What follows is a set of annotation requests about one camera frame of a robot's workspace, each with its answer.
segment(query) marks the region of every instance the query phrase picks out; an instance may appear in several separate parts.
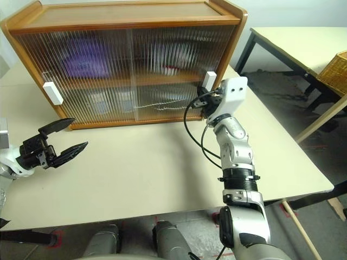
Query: wooden pole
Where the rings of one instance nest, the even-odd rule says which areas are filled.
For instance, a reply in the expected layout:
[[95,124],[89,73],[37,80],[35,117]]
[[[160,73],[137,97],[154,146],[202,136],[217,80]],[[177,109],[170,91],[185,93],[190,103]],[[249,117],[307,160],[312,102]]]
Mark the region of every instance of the wooden pole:
[[323,115],[321,115],[315,122],[310,124],[305,130],[303,130],[296,138],[297,143],[302,142],[319,127],[325,124],[334,115],[340,112],[345,106],[347,106],[347,94],[340,98],[331,108],[329,108]]
[[292,208],[289,206],[288,202],[286,200],[282,201],[283,207],[286,209],[286,211],[288,212],[288,214],[291,216],[292,220],[294,221],[295,225],[298,227],[300,233],[302,234],[302,236],[304,237],[305,242],[307,243],[307,245],[309,246],[310,250],[312,251],[312,253],[314,254],[314,257],[317,260],[322,260],[322,258],[320,257],[317,249],[314,247],[312,241],[310,240],[309,236],[307,235],[306,231],[304,230],[303,226],[300,224],[297,216],[295,216]]

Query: white table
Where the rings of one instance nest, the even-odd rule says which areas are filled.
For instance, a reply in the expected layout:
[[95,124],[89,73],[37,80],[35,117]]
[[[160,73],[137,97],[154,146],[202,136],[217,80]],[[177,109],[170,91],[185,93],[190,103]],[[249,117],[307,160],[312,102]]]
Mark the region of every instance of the white table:
[[[224,77],[237,77],[230,67]],[[10,142],[21,142],[57,115],[21,63],[0,81],[1,116],[8,118]],[[329,191],[333,185],[316,168],[274,116],[248,89],[236,112],[255,153],[259,191],[276,200]],[[204,121],[188,122],[199,138]],[[49,136],[59,153],[89,141],[74,160],[37,168],[9,188],[3,230],[98,222],[222,206],[220,169],[189,138],[182,122],[61,131]],[[212,130],[205,146],[219,147]]]
[[345,27],[254,27],[256,36],[317,76],[343,50],[347,50]]

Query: cabinet top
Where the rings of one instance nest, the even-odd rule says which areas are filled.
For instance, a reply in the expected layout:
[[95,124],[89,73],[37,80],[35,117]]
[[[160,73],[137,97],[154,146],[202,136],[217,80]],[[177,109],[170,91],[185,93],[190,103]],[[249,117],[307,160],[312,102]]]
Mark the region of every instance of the cabinet top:
[[224,0],[129,1],[42,5],[33,2],[2,22],[12,34],[64,30],[239,24],[247,15]]

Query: wicker basket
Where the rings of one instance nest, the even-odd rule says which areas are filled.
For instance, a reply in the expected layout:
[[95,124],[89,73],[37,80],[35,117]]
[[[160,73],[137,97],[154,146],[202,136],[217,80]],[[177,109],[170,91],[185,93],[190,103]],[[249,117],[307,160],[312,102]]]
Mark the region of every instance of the wicker basket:
[[347,50],[336,54],[317,79],[337,93],[347,94]]

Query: robot leg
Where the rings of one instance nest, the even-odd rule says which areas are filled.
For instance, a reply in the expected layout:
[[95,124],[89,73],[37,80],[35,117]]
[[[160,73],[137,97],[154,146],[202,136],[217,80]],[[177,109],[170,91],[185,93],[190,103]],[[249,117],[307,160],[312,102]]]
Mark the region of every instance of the robot leg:
[[153,242],[158,257],[169,260],[191,260],[188,243],[181,232],[168,221],[158,222],[153,228]]
[[116,225],[111,224],[97,232],[89,241],[83,256],[116,254],[120,251],[120,236]]

